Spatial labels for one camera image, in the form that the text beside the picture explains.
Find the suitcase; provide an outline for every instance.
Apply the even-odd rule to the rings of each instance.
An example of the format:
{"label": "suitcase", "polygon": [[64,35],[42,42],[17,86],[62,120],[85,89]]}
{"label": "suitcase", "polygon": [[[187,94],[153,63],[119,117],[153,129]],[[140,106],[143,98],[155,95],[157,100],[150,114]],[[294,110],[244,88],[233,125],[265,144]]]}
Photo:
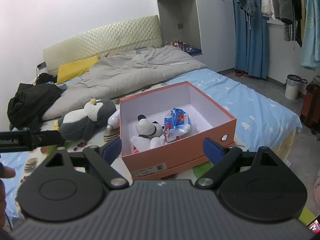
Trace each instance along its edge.
{"label": "suitcase", "polygon": [[306,90],[300,120],[315,134],[316,131],[320,132],[320,76],[313,78]]}

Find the barcode label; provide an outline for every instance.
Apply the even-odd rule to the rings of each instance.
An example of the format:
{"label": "barcode label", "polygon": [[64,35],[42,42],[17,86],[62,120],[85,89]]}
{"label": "barcode label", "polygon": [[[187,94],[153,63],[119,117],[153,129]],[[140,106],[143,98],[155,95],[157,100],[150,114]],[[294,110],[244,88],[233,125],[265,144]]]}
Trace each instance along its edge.
{"label": "barcode label", "polygon": [[141,176],[145,176],[145,175],[150,175],[159,171],[164,171],[167,169],[167,165],[165,163],[161,163],[152,167],[148,167],[142,170],[138,170],[138,171],[132,171],[131,175],[133,178],[137,178],[137,177],[141,177]]}

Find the trash can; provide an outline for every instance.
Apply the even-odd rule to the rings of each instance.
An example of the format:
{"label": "trash can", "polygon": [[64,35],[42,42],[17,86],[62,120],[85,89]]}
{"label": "trash can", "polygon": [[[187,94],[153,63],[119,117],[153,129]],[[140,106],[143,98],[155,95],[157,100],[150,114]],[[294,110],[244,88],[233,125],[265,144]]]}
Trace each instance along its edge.
{"label": "trash can", "polygon": [[307,84],[306,79],[301,79],[297,75],[287,75],[287,81],[285,82],[285,97],[289,100],[296,100],[299,93],[299,84]]}

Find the headboard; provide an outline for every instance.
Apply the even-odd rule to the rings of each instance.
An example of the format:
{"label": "headboard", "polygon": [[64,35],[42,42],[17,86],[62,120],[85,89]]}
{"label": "headboard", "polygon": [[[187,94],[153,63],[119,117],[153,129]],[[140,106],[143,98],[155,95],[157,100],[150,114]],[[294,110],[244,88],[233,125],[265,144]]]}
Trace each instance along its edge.
{"label": "headboard", "polygon": [[50,74],[56,75],[61,64],[100,53],[123,52],[138,47],[162,44],[158,16],[148,16],[106,25],[61,41],[43,50]]}

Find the qr code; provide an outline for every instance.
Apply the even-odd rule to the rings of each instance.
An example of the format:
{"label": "qr code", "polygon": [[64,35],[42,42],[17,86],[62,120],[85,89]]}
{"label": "qr code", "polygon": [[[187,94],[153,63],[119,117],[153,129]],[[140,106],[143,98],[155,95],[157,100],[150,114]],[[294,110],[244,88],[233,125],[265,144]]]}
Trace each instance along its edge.
{"label": "qr code", "polygon": [[162,164],[158,165],[157,169],[158,169],[158,171],[163,170],[163,165]]}

